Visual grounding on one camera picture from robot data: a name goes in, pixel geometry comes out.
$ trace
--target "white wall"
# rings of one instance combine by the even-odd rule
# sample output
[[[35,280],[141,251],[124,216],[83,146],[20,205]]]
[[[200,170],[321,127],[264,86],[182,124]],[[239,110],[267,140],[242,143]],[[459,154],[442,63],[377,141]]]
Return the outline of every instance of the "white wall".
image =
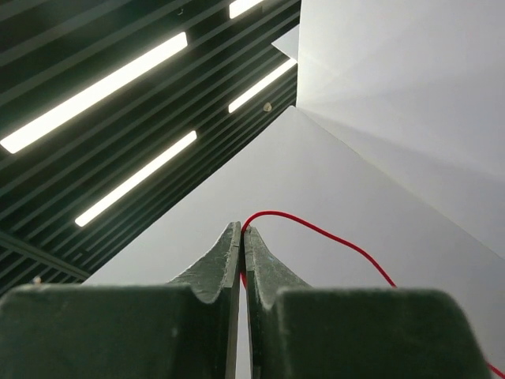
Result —
[[[297,99],[501,257],[504,19],[503,0],[304,1]]]
[[[453,294],[486,355],[505,366],[505,262],[292,107],[87,283],[166,282],[207,251],[230,221],[269,208],[357,243],[399,285]],[[387,286],[354,251],[295,223],[269,217],[253,224],[271,252],[314,286]],[[237,377],[245,378],[241,295]]]

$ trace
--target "ceiling light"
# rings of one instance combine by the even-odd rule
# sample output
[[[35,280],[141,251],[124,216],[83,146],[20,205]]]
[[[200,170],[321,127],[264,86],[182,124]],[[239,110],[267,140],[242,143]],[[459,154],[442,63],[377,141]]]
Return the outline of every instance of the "ceiling light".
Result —
[[[106,195],[102,200],[93,205],[90,209],[76,218],[76,224],[83,227],[100,213],[109,208],[113,203],[118,201],[121,197],[125,196],[129,191],[144,181],[149,175],[153,174],[163,164],[174,158],[179,152],[188,147],[193,141],[196,140],[196,132],[192,131],[174,145],[169,147],[160,156],[152,160],[146,166],[141,168],[131,178],[127,179],[120,186],[116,187],[112,192]]]
[[[247,9],[253,8],[263,0],[235,0],[230,4],[230,18],[235,18],[244,13]]]
[[[255,96],[262,89],[267,87],[270,83],[275,81],[278,77],[283,75],[288,69],[295,66],[297,61],[294,59],[290,59],[287,62],[284,62],[281,66],[274,69],[271,73],[269,73],[266,77],[261,79],[258,83],[253,85],[250,89],[245,91],[242,95],[240,95],[236,100],[234,100],[229,106],[228,111],[230,113],[235,112],[239,107],[248,102],[253,96]]]
[[[22,148],[58,128],[61,124],[69,121],[91,105],[98,103],[101,99],[146,73],[186,46],[188,46],[186,34],[184,32],[178,34],[61,103],[56,108],[51,109],[46,114],[29,122],[1,140],[0,144],[13,154],[19,152]]]

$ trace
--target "linear light fixture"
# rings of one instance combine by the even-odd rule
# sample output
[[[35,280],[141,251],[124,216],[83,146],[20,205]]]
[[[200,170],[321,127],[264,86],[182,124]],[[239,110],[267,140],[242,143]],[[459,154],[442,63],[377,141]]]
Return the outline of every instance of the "linear light fixture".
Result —
[[[76,224],[83,227],[100,213],[109,208],[113,203],[118,201],[121,197],[125,196],[129,191],[133,190],[142,181],[144,181],[149,175],[153,174],[166,162],[174,158],[179,152],[187,148],[192,142],[196,140],[196,132],[192,131],[187,134],[181,140],[169,147],[165,152],[159,155],[157,158],[152,160],[150,163],[142,167],[136,174],[131,178],[127,179],[121,185],[116,187],[112,192],[106,195],[102,200],[94,204],[90,209],[84,212],[82,215],[76,218]]]
[[[230,113],[235,112],[239,107],[247,103],[251,98],[253,98],[258,92],[262,89],[266,88],[270,83],[273,83],[275,79],[279,78],[283,75],[287,70],[291,67],[295,66],[297,61],[294,59],[290,59],[287,62],[284,62],[282,65],[274,69],[271,73],[269,73],[266,77],[261,79],[255,85],[253,85],[250,89],[241,94],[237,99],[235,99],[229,106],[228,111]]]
[[[263,0],[235,0],[230,4],[230,18],[243,14],[246,10],[260,4]]]
[[[0,144],[12,154],[19,152],[186,46],[186,34],[183,32],[176,35],[16,130],[1,140]]]

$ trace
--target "ceiling beam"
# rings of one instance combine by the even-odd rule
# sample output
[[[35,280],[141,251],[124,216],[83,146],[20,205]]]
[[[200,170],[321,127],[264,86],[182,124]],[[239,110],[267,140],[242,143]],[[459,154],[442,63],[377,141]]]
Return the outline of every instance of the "ceiling beam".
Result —
[[[4,231],[0,231],[0,246],[11,249],[16,253],[23,255],[24,257],[28,257],[34,261],[44,263],[45,265],[56,268],[61,272],[70,274],[71,276],[75,276],[81,280],[86,280],[90,275],[89,272],[74,267],[71,264],[61,260],[60,258],[46,253],[38,247],[35,247],[32,244],[18,237],[14,237],[13,235],[10,235]]]

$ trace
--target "rectangular light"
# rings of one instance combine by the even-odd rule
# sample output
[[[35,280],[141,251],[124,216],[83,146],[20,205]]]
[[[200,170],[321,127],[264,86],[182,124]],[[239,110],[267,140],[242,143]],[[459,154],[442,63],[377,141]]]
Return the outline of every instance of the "rectangular light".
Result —
[[[251,98],[253,98],[258,92],[262,89],[266,88],[270,83],[274,82],[275,79],[283,75],[288,69],[295,66],[297,61],[294,59],[290,59],[287,62],[284,62],[278,68],[274,69],[271,73],[269,73],[266,77],[261,79],[258,83],[253,85],[250,89],[245,91],[242,95],[240,95],[236,100],[234,100],[229,106],[228,111],[230,113],[235,112],[239,107],[247,103]]]
[[[102,200],[93,205],[90,209],[76,218],[76,224],[83,227],[100,213],[109,208],[113,203],[118,201],[121,197],[125,196],[129,191],[133,190],[149,175],[153,174],[163,164],[174,158],[179,152],[187,148],[193,141],[196,140],[196,132],[192,131],[174,145],[169,147],[165,152],[152,160],[150,163],[142,167],[131,178],[127,179],[120,186],[116,187],[112,192],[106,195]]]
[[[247,9],[253,8],[263,0],[235,0],[230,4],[230,18],[243,14]]]
[[[188,46],[180,33],[0,141],[14,154]]]

